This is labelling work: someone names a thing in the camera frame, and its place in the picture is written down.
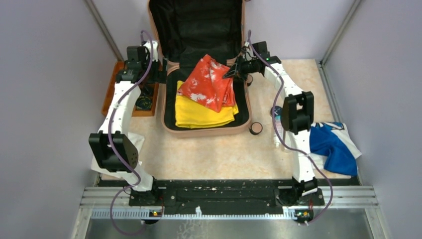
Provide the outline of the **red white cloth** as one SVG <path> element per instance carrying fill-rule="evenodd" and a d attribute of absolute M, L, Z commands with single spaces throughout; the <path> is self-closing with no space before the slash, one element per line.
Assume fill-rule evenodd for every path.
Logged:
<path fill-rule="evenodd" d="M 225 78 L 229 67 L 210 55 L 203 56 L 188 78 L 178 88 L 178 94 L 219 113 L 223 107 L 236 105 L 233 78 Z"/>

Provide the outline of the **yellow cloth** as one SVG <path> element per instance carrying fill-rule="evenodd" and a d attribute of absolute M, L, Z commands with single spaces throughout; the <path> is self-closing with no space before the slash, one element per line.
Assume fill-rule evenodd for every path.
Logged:
<path fill-rule="evenodd" d="M 220 112 L 216 112 L 201 104 L 202 101 L 210 101 L 216 96 L 216 91 L 210 81 L 200 82 L 193 88 L 193 84 L 178 81 L 177 89 L 190 90 L 193 98 L 189 98 L 179 93 L 176 94 L 175 102 L 175 125 L 181 128 L 211 128 L 223 126 L 234 121 L 234 117 L 239 113 L 237 105 L 222 107 Z"/>

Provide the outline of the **pink suitcase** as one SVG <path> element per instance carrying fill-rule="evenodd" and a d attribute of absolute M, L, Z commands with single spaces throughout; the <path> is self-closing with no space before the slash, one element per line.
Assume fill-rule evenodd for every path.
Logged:
<path fill-rule="evenodd" d="M 151 0 L 151 28 L 165 59 L 161 122 L 177 138 L 239 134 L 249 129 L 252 110 L 247 84 L 233 84 L 239 113 L 223 126 L 188 129 L 176 126 L 177 82 L 184 81 L 200 58 L 210 55 L 230 66 L 244 45 L 244 1 L 242 0 Z"/>

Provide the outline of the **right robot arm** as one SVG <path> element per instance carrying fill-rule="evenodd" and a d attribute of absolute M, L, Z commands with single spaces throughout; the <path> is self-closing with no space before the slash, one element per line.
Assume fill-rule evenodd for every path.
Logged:
<path fill-rule="evenodd" d="M 261 73 L 277 89 L 272 118 L 276 145 L 293 154 L 293 176 L 290 189 L 282 189 L 276 199 L 282 206 L 305 205 L 318 191 L 311 158 L 310 134 L 314 122 L 314 95 L 301 89 L 284 69 L 281 60 L 268 51 L 258 52 L 266 42 L 245 42 L 234 64 L 224 77 L 245 80 L 251 73 Z"/>

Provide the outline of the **white cloth under left arm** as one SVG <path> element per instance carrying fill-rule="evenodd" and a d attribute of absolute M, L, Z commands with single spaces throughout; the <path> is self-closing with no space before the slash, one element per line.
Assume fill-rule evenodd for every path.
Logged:
<path fill-rule="evenodd" d="M 128 134 L 116 132 L 112 135 L 112 139 L 124 161 L 133 170 L 140 172 L 139 153 L 145 138 L 132 132 Z M 137 182 L 136 175 L 119 160 L 113 151 L 107 134 L 102 131 L 90 134 L 89 145 L 94 155 L 91 161 L 93 171 L 131 183 Z"/>

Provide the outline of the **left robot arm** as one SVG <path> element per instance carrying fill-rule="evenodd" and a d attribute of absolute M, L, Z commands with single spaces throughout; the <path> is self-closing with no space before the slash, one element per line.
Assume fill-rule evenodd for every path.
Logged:
<path fill-rule="evenodd" d="M 127 48 L 128 60 L 116 65 L 111 103 L 99 130 L 89 136 L 93 152 L 91 169 L 103 176 L 124 180 L 129 185 L 130 204 L 153 206 L 162 202 L 156 179 L 139 160 L 145 141 L 130 133 L 129 125 L 135 103 L 141 95 L 140 80 L 159 67 L 157 42 Z"/>

